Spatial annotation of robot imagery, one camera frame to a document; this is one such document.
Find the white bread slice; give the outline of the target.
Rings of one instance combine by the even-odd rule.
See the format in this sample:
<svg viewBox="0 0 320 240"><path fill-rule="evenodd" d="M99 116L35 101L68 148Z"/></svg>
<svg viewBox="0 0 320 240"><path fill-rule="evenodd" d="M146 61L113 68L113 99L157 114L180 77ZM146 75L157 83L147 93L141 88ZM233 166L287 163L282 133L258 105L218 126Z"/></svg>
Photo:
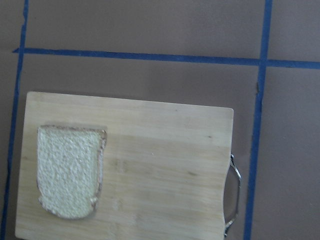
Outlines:
<svg viewBox="0 0 320 240"><path fill-rule="evenodd" d="M44 210L67 220L86 218L96 210L106 145L104 129L38 127L36 183Z"/></svg>

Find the wooden cutting board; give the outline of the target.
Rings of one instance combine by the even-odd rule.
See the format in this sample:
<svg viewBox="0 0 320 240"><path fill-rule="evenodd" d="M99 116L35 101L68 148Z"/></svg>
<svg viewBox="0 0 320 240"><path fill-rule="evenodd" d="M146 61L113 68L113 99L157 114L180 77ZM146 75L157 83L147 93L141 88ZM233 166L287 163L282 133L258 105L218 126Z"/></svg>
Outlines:
<svg viewBox="0 0 320 240"><path fill-rule="evenodd" d="M26 96L15 236L26 240L222 240L234 111L31 91ZM97 210L45 211L36 184L37 128L107 129Z"/></svg>

